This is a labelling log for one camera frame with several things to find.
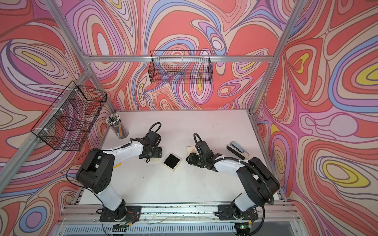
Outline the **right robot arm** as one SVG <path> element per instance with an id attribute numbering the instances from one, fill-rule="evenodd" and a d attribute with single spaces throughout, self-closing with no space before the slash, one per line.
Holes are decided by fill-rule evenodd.
<path id="1" fill-rule="evenodd" d="M 280 189 L 280 183 L 259 158 L 246 161 L 214 153 L 205 141 L 197 142 L 195 148 L 186 158 L 188 164 L 236 176 L 244 188 L 230 204 L 218 205 L 215 216 L 220 220 L 255 221 L 257 207 L 275 203 L 274 194 Z"/>

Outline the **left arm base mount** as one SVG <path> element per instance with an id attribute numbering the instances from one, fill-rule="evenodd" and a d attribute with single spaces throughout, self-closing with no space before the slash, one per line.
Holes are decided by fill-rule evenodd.
<path id="1" fill-rule="evenodd" d="M 102 207 L 100 213 L 100 222 L 129 222 L 135 223 L 139 221 L 142 206 L 120 206 L 115 211 L 111 211 L 105 206 Z"/>

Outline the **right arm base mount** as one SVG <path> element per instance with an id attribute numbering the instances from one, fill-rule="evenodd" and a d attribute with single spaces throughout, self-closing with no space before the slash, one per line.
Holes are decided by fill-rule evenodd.
<path id="1" fill-rule="evenodd" d="M 250 207 L 245 211 L 241 211 L 231 204 L 218 205 L 218 211 L 216 211 L 214 215 L 220 220 L 248 220 L 253 222 L 259 219 L 255 208 Z"/>

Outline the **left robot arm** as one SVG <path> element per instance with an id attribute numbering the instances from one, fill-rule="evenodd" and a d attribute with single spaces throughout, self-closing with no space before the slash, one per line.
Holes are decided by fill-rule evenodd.
<path id="1" fill-rule="evenodd" d="M 146 162 L 161 158 L 160 141 L 161 136 L 157 132 L 148 131 L 143 138 L 131 139 L 119 147 L 109 150 L 94 148 L 87 154 L 75 179 L 101 201 L 102 212 L 111 220 L 124 220 L 128 210 L 124 199 L 111 185 L 113 169 L 133 157 L 145 158 Z"/>

